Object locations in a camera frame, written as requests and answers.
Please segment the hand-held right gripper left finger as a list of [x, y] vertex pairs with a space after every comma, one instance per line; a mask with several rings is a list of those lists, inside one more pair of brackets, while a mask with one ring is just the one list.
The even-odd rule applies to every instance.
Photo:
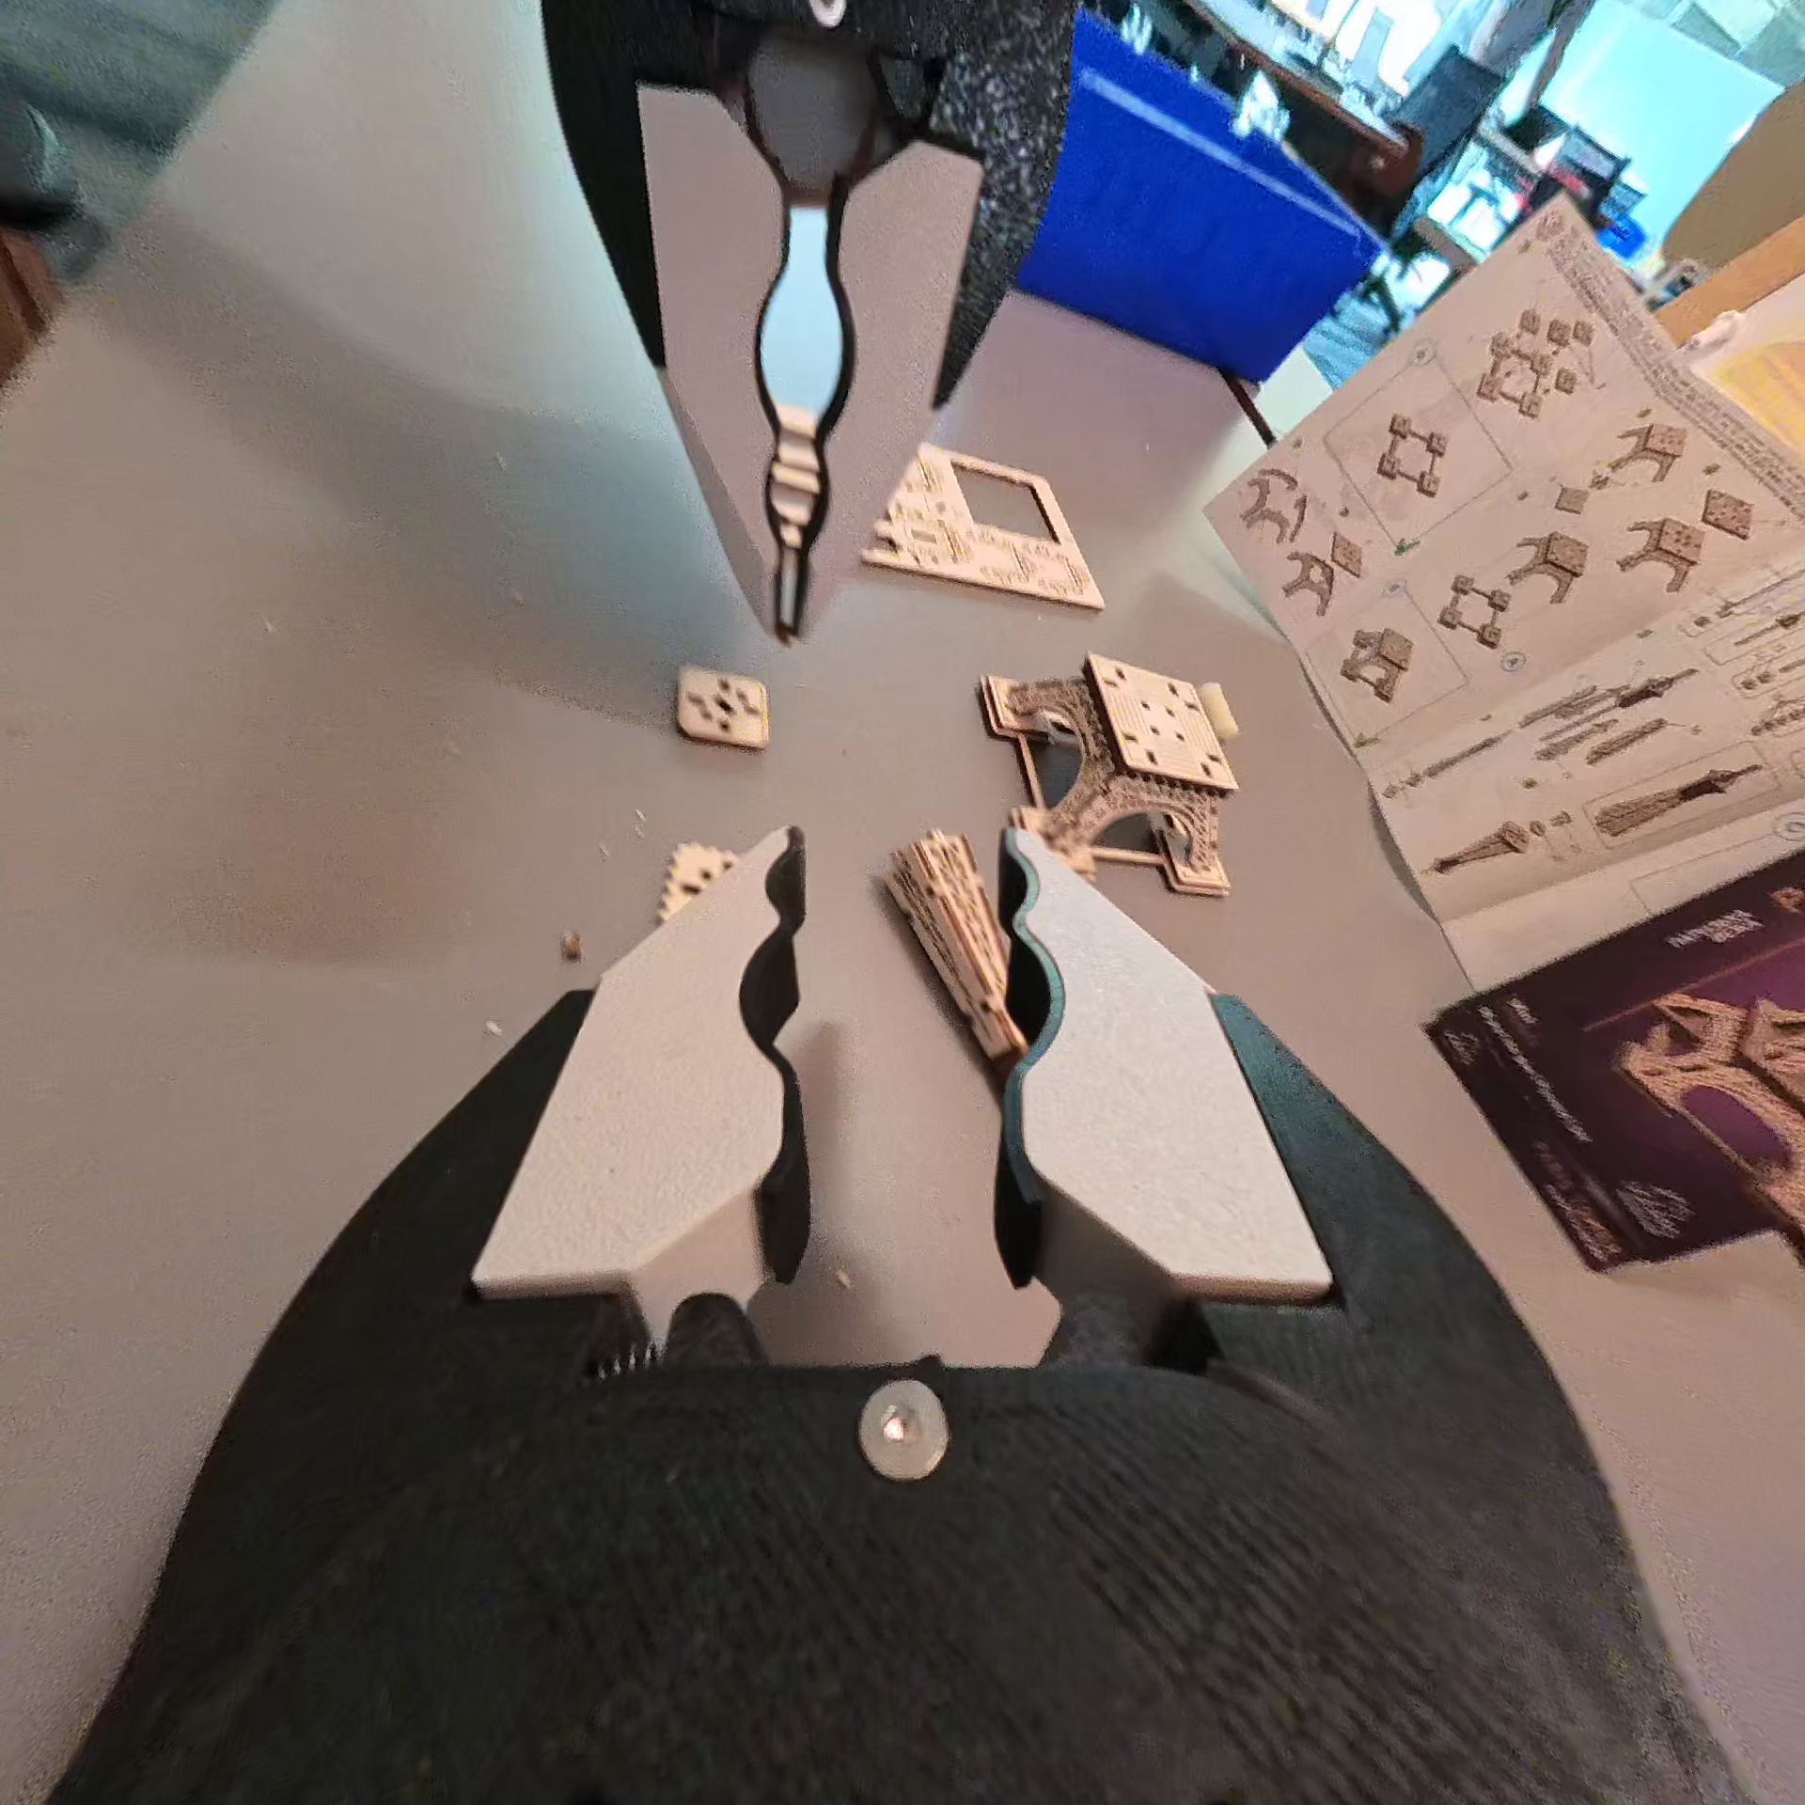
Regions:
[[654, 1341], [695, 1295], [796, 1279], [806, 836], [778, 827], [597, 980], [477, 1262], [485, 1301], [615, 1295]]

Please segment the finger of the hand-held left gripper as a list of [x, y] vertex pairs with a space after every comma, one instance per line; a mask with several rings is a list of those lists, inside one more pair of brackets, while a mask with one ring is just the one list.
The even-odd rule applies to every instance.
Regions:
[[745, 604], [791, 639], [795, 575], [771, 509], [778, 428], [761, 377], [763, 313], [785, 250], [780, 177], [707, 90], [644, 81], [638, 124], [661, 390]]
[[859, 563], [936, 410], [982, 163], [913, 142], [830, 219], [841, 369], [824, 413], [781, 406], [781, 636]]

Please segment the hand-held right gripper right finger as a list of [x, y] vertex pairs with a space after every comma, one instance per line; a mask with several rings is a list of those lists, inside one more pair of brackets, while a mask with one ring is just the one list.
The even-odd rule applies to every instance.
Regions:
[[1217, 993], [1027, 827], [999, 840], [1007, 1015], [994, 1240], [1016, 1289], [1316, 1303], [1334, 1276]]

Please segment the wooden Eiffel tower model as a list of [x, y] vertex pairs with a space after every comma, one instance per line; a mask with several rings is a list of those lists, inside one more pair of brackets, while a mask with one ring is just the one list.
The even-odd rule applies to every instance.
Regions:
[[1027, 1041], [1007, 1011], [1007, 940], [970, 842], [933, 829], [892, 851], [884, 884], [983, 1058], [1012, 1067]]

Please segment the grey desk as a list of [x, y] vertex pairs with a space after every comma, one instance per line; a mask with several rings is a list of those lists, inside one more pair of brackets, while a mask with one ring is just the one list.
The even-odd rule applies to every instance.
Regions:
[[[68, 1766], [221, 1416], [354, 1210], [649, 928], [799, 824], [814, 1221], [780, 1361], [1022, 1363], [997, 1097], [882, 891], [1020, 791], [983, 670], [1088, 647], [1238, 716], [1221, 900], [1108, 898], [1252, 1005], [1511, 1293], [1661, 1627], [1801, 1800], [1801, 1262], [1592, 1274], [1421, 1023], [1468, 987], [1202, 520], [1222, 380], [1012, 295], [936, 438], [1048, 478], [1106, 608], [859, 577], [804, 641], [720, 557], [525, 3], [284, 3], [3, 396], [3, 1800]], [[771, 742], [672, 722], [754, 677]]]

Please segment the blue plastic bin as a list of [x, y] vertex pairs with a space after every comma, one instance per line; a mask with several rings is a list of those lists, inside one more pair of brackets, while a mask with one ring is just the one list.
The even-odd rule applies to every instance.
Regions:
[[1216, 90], [1073, 14], [1065, 139], [1020, 292], [1264, 383], [1381, 249]]

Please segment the wooden tower base model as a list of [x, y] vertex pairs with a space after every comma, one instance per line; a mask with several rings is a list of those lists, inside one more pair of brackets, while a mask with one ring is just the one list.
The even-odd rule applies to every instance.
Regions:
[[1012, 742], [1027, 803], [1007, 813], [1072, 872], [1153, 865], [1178, 895], [1228, 895], [1221, 809], [1238, 782], [1189, 725], [1187, 683], [1092, 652], [1079, 675], [977, 681], [983, 725]]

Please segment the small square wooden plate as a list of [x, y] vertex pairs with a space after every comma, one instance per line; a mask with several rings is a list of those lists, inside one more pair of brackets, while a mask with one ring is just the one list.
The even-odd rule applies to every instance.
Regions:
[[697, 742], [764, 751], [771, 742], [768, 692], [754, 677], [684, 663], [679, 666], [672, 722]]

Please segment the black office chair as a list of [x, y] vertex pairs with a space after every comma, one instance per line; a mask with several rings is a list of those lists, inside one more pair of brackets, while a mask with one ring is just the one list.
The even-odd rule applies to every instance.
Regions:
[[1402, 236], [1429, 211], [1505, 81], [1468, 53], [1445, 48], [1391, 110], [1389, 121], [1416, 133], [1417, 163], [1412, 187], [1383, 228], [1387, 241]]

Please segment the purple product box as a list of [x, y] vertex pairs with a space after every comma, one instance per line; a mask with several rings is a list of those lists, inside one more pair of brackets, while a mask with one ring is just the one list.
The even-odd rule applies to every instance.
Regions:
[[1802, 1251], [1793, 849], [1443, 1007], [1426, 1037], [1594, 1272]]

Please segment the printed instruction sheet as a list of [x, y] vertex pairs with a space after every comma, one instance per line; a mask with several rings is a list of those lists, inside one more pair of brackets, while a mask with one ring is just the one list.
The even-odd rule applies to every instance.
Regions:
[[1801, 464], [1571, 201], [1204, 514], [1474, 985], [1801, 853]]

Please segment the yellow paper sheet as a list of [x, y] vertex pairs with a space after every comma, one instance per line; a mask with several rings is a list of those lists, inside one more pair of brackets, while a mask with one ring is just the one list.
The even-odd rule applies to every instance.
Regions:
[[1679, 346], [1688, 364], [1802, 458], [1802, 329], [1726, 311]]

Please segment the wooden sheet frame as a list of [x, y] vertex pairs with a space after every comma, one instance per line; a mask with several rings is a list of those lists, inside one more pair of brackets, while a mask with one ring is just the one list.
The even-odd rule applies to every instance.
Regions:
[[918, 444], [864, 563], [1094, 614], [1106, 604], [1043, 476], [936, 443]]

